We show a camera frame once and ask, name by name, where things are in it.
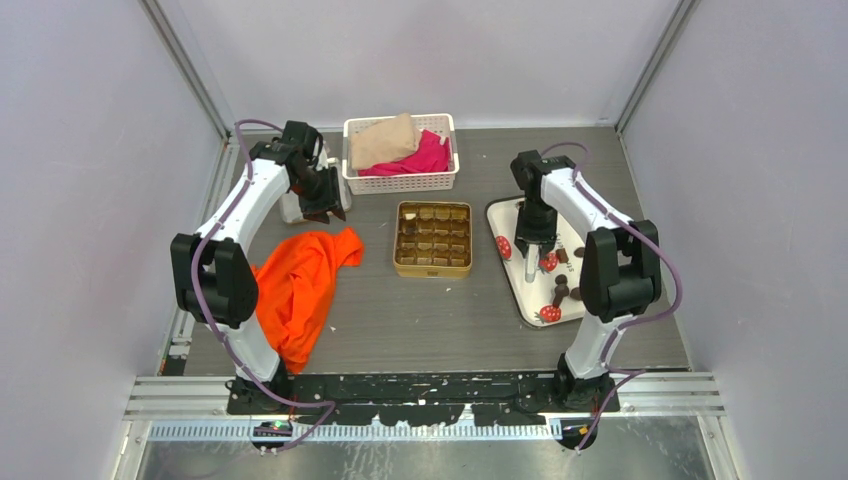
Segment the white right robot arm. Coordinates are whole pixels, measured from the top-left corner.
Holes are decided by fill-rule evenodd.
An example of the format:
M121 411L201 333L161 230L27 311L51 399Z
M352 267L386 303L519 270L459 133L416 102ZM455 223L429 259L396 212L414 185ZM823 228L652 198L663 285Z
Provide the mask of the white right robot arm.
M526 265L537 267L539 257L554 250L560 219L584 238L579 289L585 315L553 381L558 403L577 411L592 400L594 388L606 385L608 359L624 331L661 296L658 231L596 197L567 156L525 151L510 170L524 194L514 240Z

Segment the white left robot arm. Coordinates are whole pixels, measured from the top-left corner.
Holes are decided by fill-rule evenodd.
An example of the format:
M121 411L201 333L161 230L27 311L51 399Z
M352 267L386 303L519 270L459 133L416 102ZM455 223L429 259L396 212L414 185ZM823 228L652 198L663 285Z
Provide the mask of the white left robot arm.
M249 247L281 201L302 221L329 223L346 218L350 195L313 126L289 120L277 136L249 147L242 125L234 126L245 157L239 183L195 232L173 238L171 265L179 309L205 325L234 364L235 394L252 393L257 405L277 413L290 403L291 379L258 320L259 286Z

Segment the metal tongs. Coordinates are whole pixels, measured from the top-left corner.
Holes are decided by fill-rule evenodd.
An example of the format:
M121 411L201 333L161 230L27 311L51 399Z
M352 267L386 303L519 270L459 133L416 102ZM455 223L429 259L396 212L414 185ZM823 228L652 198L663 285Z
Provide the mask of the metal tongs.
M530 244L524 255L524 281L532 284L535 281L539 263L539 246Z

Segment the gold chocolate tray box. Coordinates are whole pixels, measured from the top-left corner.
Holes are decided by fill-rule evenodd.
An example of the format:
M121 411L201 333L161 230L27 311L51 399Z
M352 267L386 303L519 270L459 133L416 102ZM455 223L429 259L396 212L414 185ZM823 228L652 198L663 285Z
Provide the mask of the gold chocolate tray box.
M392 262L405 278L464 279L470 275L472 209L463 202L398 204Z

